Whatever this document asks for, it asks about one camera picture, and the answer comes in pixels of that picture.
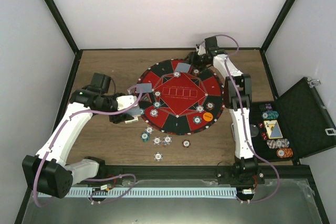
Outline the dealt blue backed card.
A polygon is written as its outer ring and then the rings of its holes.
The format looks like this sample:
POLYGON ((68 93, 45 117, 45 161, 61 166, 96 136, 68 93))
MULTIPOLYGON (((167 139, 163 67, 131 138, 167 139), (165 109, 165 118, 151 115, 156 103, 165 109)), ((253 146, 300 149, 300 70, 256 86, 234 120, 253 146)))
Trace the dealt blue backed card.
POLYGON ((152 83, 138 83, 138 84, 136 84, 135 92, 137 94, 152 92, 152 83))

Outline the triangular all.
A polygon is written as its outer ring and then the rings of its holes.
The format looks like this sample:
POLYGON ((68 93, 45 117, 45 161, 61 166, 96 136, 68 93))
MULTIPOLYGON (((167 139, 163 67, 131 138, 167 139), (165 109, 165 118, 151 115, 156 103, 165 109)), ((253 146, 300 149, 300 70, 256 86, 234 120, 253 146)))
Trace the triangular all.
POLYGON ((142 101, 142 102, 149 102, 149 103, 152 103, 151 97, 150 97, 150 95, 149 95, 148 93, 145 94, 145 95, 141 98, 141 101, 142 101))

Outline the green poker chip stack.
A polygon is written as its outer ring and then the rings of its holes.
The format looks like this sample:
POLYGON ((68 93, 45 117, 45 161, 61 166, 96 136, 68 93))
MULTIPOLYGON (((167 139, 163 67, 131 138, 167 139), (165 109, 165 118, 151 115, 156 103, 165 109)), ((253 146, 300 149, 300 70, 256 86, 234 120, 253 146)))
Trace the green poker chip stack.
POLYGON ((150 134, 149 134, 149 133, 147 133, 147 132, 143 132, 143 133, 141 134, 141 140, 142 140, 143 142, 148 142, 149 139, 150 139, 150 134))

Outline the brown hundred poker chip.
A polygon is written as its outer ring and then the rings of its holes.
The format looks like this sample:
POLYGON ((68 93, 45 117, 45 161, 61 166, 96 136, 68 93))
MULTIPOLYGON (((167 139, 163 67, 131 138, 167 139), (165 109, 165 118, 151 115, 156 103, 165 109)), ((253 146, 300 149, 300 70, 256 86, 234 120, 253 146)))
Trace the brown hundred poker chip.
POLYGON ((213 109, 213 108, 214 108, 214 104, 211 103, 211 102, 209 102, 209 103, 207 103, 206 107, 207 107, 208 109, 213 109))

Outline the brown poker chip stack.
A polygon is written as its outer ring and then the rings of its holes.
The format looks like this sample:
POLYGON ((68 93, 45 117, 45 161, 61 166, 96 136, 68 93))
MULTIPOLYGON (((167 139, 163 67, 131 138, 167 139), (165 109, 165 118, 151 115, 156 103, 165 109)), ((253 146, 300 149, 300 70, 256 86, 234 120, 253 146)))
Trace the brown poker chip stack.
POLYGON ((182 145, 183 145, 183 147, 188 148, 188 147, 190 147, 191 144, 190 144, 190 141, 184 140, 183 143, 182 143, 182 145))

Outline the blue backed card deck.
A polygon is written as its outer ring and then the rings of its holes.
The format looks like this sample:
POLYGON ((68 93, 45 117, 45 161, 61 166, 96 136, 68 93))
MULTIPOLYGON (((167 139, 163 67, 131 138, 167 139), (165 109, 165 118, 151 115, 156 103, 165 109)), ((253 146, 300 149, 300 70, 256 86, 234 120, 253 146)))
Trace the blue backed card deck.
POLYGON ((128 111, 126 111, 126 114, 132 116, 132 117, 138 117, 144 114, 144 109, 142 108, 132 108, 128 111))

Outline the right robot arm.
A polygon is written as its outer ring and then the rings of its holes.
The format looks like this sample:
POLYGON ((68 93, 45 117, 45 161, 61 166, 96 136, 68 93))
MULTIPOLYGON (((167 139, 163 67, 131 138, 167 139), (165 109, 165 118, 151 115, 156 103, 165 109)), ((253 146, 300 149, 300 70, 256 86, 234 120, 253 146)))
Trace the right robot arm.
POLYGON ((230 56, 238 53, 239 45, 236 44, 234 53, 228 54, 225 49, 218 46, 219 36, 237 42, 233 37, 224 34, 205 38, 203 42, 196 45, 196 51, 190 53, 186 60, 198 70, 213 66, 225 78, 224 106, 229 110, 232 118, 233 136, 236 143, 232 175, 235 181, 244 184, 258 170, 249 122, 251 77, 240 71, 230 60, 230 56))

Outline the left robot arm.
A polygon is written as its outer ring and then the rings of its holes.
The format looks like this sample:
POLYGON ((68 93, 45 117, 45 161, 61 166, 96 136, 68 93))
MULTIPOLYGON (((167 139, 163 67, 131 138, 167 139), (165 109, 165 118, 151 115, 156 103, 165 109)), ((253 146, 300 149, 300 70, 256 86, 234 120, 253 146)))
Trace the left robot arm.
POLYGON ((108 94, 113 83, 110 76, 94 73, 90 84, 75 90, 65 114, 44 146, 34 156, 26 155, 22 167, 36 205, 38 193, 64 198, 71 187, 82 181, 102 184, 107 178, 105 162, 88 156, 67 164, 69 153, 84 126, 95 115, 107 115, 112 123, 134 120, 131 112, 138 110, 143 94, 139 85, 128 92, 108 94))

